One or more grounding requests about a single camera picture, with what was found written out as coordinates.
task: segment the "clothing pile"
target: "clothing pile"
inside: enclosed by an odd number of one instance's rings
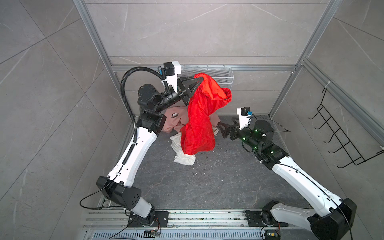
[[[215,111],[232,99],[231,91],[221,88],[209,75],[195,75],[195,78],[199,77],[204,80],[189,100],[188,107],[168,108],[164,114],[167,119],[162,131],[175,129],[178,132],[171,137],[171,146],[177,154],[175,162],[184,165],[193,165],[196,153],[214,149],[214,135],[218,133],[216,126],[220,122]]]

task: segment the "wire mesh basket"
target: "wire mesh basket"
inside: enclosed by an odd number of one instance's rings
[[[231,89],[233,83],[233,71],[225,66],[183,66],[178,77],[192,77],[197,73],[205,73],[211,76],[221,88]]]

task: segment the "robotic arm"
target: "robotic arm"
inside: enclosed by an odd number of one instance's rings
[[[164,63],[164,67],[159,67],[158,71],[159,73],[153,73],[162,76],[165,91],[159,93],[150,84],[140,87],[137,101],[140,106],[137,139],[135,140],[134,135],[108,176],[100,176],[96,182],[107,199],[137,214],[139,222],[145,227],[153,224],[155,209],[141,196],[140,189],[132,187],[136,172],[164,126],[166,117],[161,111],[180,100],[188,105],[189,99],[203,81],[202,78],[177,78],[181,73],[181,66],[176,61]],[[121,83],[122,95],[125,96],[125,81],[122,80]],[[270,225],[286,222],[312,231],[321,240],[341,239],[352,227],[356,204],[348,198],[342,200],[324,188],[303,171],[283,149],[273,144],[272,137],[276,131],[268,121],[257,120],[253,129],[250,129],[251,118],[254,117],[250,108],[238,108],[237,114],[239,122],[234,120],[233,125],[219,122],[218,128],[223,137],[230,135],[231,140],[239,138],[243,147],[244,144],[251,147],[251,150],[244,148],[248,152],[254,152],[260,163],[283,177],[313,207],[300,209],[272,201],[262,209],[263,223]]]

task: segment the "corrugated black tube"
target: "corrugated black tube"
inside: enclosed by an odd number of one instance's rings
[[[124,103],[124,106],[125,108],[127,109],[128,111],[128,114],[129,114],[129,117],[131,119],[131,122],[132,122],[132,125],[133,125],[133,142],[136,143],[137,141],[137,126],[136,126],[136,121],[135,121],[135,115],[132,113],[132,110],[128,104],[128,101],[127,101],[127,97],[125,95],[125,82],[127,81],[128,77],[134,73],[134,72],[137,72],[137,71],[146,71],[146,72],[150,72],[156,76],[158,76],[161,80],[163,80],[163,76],[156,72],[155,70],[153,69],[150,69],[150,68],[147,68],[147,67],[134,67],[134,68],[131,68],[130,70],[128,70],[124,76],[122,77],[121,79],[121,82],[120,82],[120,94],[121,94],[121,98],[122,98],[122,102]],[[127,155],[125,156],[122,164],[124,165],[125,163],[127,163],[128,161],[128,158],[129,156],[131,155],[132,151],[133,151],[133,148],[135,147],[136,144],[132,144],[131,147],[129,148],[129,151],[127,152]]]

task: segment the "white cable tie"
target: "white cable tie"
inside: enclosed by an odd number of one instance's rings
[[[336,82],[333,82],[333,81],[328,81],[328,83],[325,85],[325,87],[324,87],[324,88],[327,88],[328,84],[330,84],[330,83],[336,83]]]

